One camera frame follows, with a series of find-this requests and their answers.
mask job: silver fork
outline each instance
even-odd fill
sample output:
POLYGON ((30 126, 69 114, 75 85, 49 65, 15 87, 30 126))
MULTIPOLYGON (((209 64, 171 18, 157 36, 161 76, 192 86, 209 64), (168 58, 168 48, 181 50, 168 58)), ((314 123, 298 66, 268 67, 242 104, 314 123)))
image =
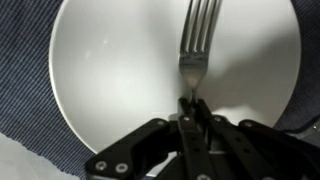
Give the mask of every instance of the silver fork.
POLYGON ((190 0, 179 54, 179 70, 197 102, 197 87, 207 73, 217 0, 190 0))

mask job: white surface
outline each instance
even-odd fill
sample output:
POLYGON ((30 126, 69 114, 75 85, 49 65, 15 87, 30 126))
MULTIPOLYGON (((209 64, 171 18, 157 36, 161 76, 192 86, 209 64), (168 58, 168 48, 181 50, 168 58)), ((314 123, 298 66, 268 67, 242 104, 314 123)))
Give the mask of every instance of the white surface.
MULTIPOLYGON (((65 0, 50 45, 55 98, 98 152, 188 96, 178 49, 188 0, 65 0)), ((300 36, 290 0, 223 0, 199 95, 231 122, 272 126, 292 94, 300 36)))
POLYGON ((0 134, 0 179, 79 180, 58 170, 50 161, 0 134))

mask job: black mechanical arm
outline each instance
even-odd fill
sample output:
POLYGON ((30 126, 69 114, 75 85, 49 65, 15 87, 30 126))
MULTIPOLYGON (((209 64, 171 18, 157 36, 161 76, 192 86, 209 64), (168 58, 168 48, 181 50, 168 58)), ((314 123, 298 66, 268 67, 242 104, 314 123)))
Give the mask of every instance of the black mechanical arm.
POLYGON ((252 120, 232 125, 204 100, 179 100, 176 121, 153 119, 87 161, 88 180, 319 180, 320 149, 252 120))

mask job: tablecloth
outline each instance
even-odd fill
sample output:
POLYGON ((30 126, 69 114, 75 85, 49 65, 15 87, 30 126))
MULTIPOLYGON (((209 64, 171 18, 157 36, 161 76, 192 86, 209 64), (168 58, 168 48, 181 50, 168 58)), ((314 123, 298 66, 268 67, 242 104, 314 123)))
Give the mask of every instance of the tablecloth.
MULTIPOLYGON (((320 1, 292 0, 302 37, 301 68, 276 129, 295 129, 320 114, 320 1)), ((50 86, 48 50, 62 0, 0 1, 0 132, 84 178, 93 153, 64 121, 50 86)), ((307 141, 320 145, 320 136, 307 141)))

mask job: striped fabric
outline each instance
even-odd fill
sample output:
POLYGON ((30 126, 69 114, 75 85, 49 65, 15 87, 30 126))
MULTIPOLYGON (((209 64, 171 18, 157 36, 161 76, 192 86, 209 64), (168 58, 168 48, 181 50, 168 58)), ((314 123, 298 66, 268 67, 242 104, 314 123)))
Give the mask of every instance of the striped fabric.
MULTIPOLYGON (((61 2, 0 1, 0 132, 84 179, 83 164, 93 153, 63 120, 48 74, 50 35, 61 2)), ((320 113, 320 3, 293 4, 301 26, 302 65, 277 129, 298 128, 320 113)), ((308 141, 320 144, 317 136, 308 141)))

